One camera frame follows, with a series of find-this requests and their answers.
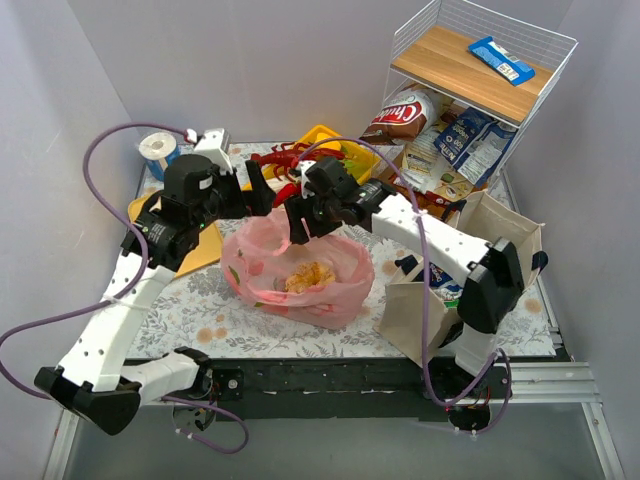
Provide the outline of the pink plastic bag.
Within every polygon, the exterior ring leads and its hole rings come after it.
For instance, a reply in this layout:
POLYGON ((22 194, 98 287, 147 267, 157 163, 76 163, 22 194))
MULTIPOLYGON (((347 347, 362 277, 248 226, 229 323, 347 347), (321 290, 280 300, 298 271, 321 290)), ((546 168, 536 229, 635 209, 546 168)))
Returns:
POLYGON ((357 317, 375 277, 367 248, 347 237, 293 244, 282 209, 227 236, 220 267, 248 306, 331 330, 357 317))

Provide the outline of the beige canvas tote bag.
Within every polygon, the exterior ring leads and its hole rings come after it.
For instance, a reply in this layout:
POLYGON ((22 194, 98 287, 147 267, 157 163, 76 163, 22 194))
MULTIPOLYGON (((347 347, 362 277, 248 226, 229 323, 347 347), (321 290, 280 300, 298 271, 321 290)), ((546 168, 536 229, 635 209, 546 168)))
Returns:
POLYGON ((386 287, 377 331, 421 365, 437 353, 449 329, 461 324, 452 347, 455 363, 469 374, 479 373, 496 349, 499 323, 548 262, 541 225, 475 192, 447 221, 418 217, 404 197, 389 196, 372 226, 375 234, 428 255, 408 272, 396 271, 386 287), (462 288, 456 307, 447 307, 433 288, 418 281, 418 273, 431 265, 462 288))

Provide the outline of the blue Doritos chips bag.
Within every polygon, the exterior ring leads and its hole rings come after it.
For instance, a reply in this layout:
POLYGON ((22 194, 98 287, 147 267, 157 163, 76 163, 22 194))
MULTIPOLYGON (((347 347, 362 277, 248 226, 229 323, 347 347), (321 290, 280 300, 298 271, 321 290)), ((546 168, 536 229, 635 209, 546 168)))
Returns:
POLYGON ((443 301, 455 302, 462 295, 463 288, 435 264, 429 264, 429 287, 443 301))

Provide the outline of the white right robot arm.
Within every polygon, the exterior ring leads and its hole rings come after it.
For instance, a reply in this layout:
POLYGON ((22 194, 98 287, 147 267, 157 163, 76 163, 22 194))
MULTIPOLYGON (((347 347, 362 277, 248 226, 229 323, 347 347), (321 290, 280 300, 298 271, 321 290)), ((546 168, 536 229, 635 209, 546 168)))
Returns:
POLYGON ((426 266, 441 268, 463 289, 457 313, 464 327, 455 362, 479 374, 495 348, 499 322, 524 290, 514 244, 504 238, 489 242, 420 214, 386 183, 359 184, 334 157, 300 161, 294 171, 301 191, 284 203, 290 241, 303 245, 343 224, 358 225, 422 254, 426 266))

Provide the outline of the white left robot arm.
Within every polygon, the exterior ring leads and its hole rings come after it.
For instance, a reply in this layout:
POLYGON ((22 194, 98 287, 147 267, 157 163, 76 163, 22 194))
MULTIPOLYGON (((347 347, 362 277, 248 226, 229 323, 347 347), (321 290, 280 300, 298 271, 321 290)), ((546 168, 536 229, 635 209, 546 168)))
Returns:
POLYGON ((151 194, 133 221, 148 245, 146 258, 128 233, 103 296, 71 350, 55 367, 43 367, 35 385, 65 409, 116 435, 138 409, 174 392, 207 396, 213 385, 209 357, 180 347, 162 358, 128 366, 125 359, 144 319, 174 279, 200 234, 218 219, 265 216, 275 192, 259 163, 245 163, 251 187, 241 190, 235 173, 197 154, 179 156, 164 173, 163 189, 151 194))

